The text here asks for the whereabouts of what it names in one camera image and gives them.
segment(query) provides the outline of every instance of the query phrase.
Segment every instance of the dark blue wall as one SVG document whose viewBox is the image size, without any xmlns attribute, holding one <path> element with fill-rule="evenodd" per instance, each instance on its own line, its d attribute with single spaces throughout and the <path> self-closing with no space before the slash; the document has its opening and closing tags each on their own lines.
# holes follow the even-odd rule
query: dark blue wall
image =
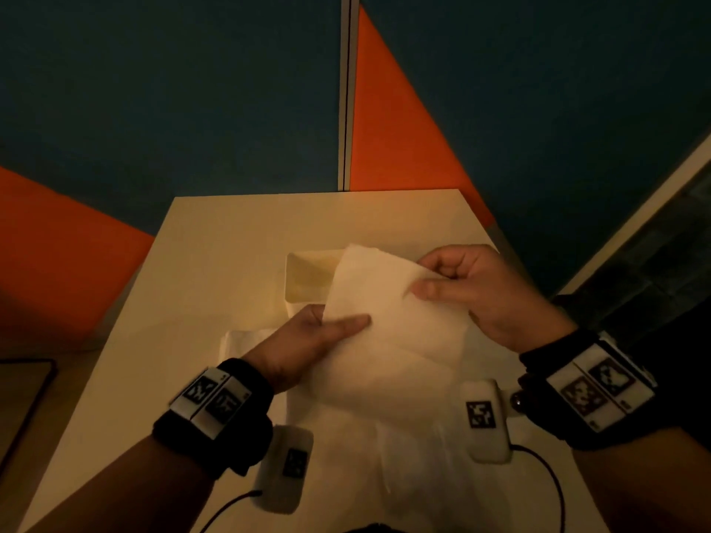
<svg viewBox="0 0 711 533">
<path fill-rule="evenodd" d="M 711 0 L 363 0 L 546 292 L 711 123 Z"/>
<path fill-rule="evenodd" d="M 0 165 L 154 234 L 337 189 L 340 0 L 1 0 Z"/>
</svg>

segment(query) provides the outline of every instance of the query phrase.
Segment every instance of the black wrist strap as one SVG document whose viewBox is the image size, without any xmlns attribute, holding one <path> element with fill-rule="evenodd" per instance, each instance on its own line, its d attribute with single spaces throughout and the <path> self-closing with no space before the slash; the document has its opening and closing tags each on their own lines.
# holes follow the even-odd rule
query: black wrist strap
<svg viewBox="0 0 711 533">
<path fill-rule="evenodd" d="M 573 448 L 606 448 L 675 424 L 651 376 L 597 333 L 575 331 L 520 360 L 521 409 Z"/>
<path fill-rule="evenodd" d="M 199 385 L 200 378 L 209 371 L 206 370 L 193 380 L 173 402 Z M 228 376 L 219 385 L 209 385 L 214 382 L 203 385 L 200 392 L 204 389 L 210 391 L 205 393 L 199 403 L 194 397 L 200 397 L 200 392 L 192 392 L 191 402 L 197 406 L 191 419 L 211 412 L 212 416 L 208 420 L 212 427 L 219 427 L 218 435 L 209 437 L 192 420 L 168 410 L 155 422 L 153 437 L 175 452 L 190 456 L 212 479 L 218 479 L 228 467 L 244 476 L 250 466 L 262 460 L 269 448 L 272 426 L 267 411 L 274 391 L 267 380 L 242 359 L 227 359 L 218 366 L 217 372 L 226 372 L 235 378 L 240 389 L 248 393 L 243 403 L 231 394 Z"/>
</svg>

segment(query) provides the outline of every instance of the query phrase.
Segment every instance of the white paper towel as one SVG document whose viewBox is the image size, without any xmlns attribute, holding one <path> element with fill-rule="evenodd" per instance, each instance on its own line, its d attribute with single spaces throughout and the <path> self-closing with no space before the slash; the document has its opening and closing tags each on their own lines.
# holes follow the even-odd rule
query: white paper towel
<svg viewBox="0 0 711 533">
<path fill-rule="evenodd" d="M 304 384 L 315 398 L 401 428 L 427 428 L 444 401 L 471 324 L 465 309 L 421 301 L 418 278 L 441 278 L 378 249 L 343 253 L 324 320 L 368 313 L 371 326 L 339 344 Z"/>
</svg>

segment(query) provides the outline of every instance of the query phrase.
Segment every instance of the black cable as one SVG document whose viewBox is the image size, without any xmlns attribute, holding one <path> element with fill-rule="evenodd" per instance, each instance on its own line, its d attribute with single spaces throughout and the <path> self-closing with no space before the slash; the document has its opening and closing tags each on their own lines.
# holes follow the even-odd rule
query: black cable
<svg viewBox="0 0 711 533">
<path fill-rule="evenodd" d="M 220 514 L 222 514 L 224 511 L 226 511 L 230 505 L 233 505 L 238 501 L 242 501 L 246 497 L 257 497 L 260 495 L 262 495 L 261 490 L 252 490 L 252 492 L 247 492 L 246 494 L 238 495 L 235 499 L 228 501 L 222 506 L 220 510 L 213 514 L 213 517 L 208 520 L 208 523 L 205 524 L 205 527 L 200 530 L 200 533 L 205 533 L 208 530 L 209 526 L 211 526 L 213 522 L 218 519 L 218 516 L 220 516 Z"/>
<path fill-rule="evenodd" d="M 548 470 L 548 473 L 550 473 L 550 477 L 553 479 L 553 484 L 555 484 L 555 489 L 558 492 L 558 501 L 560 501 L 560 533 L 565 533 L 565 498 L 563 497 L 563 489 L 560 487 L 560 482 L 558 481 L 558 477 L 555 476 L 553 468 L 548 466 L 548 462 L 543 460 L 540 454 L 529 449 L 528 447 L 524 447 L 523 445 L 512 445 L 511 450 L 519 450 L 522 453 L 530 454 L 536 460 L 541 462 L 543 467 L 545 467 Z"/>
</svg>

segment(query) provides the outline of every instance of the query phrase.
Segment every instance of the tabletop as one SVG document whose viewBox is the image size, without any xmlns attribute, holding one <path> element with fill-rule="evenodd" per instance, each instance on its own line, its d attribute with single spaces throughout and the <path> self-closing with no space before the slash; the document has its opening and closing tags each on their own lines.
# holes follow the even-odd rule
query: tabletop
<svg viewBox="0 0 711 533">
<path fill-rule="evenodd" d="M 149 434 L 176 391 L 217 364 L 227 331 L 286 321 L 289 252 L 349 243 L 408 259 L 444 244 L 492 244 L 457 190 L 175 198 L 20 531 Z M 522 369 L 513 354 L 494 350 L 490 343 L 477 349 L 491 360 L 483 376 L 512 382 Z M 373 423 L 322 404 L 311 404 L 299 423 L 315 437 L 299 509 L 281 516 L 243 502 L 210 533 L 339 532 L 371 522 L 412 533 L 432 530 L 416 505 L 388 505 Z M 570 449 L 526 419 L 511 423 L 511 439 L 535 448 L 556 470 L 567 496 L 568 531 L 606 531 Z M 196 527 L 251 489 L 256 469 L 244 478 L 223 475 Z M 517 457 L 511 465 L 477 471 L 484 499 L 496 494 L 496 503 L 486 505 L 495 515 L 487 530 L 555 530 L 555 490 L 540 464 Z"/>
</svg>

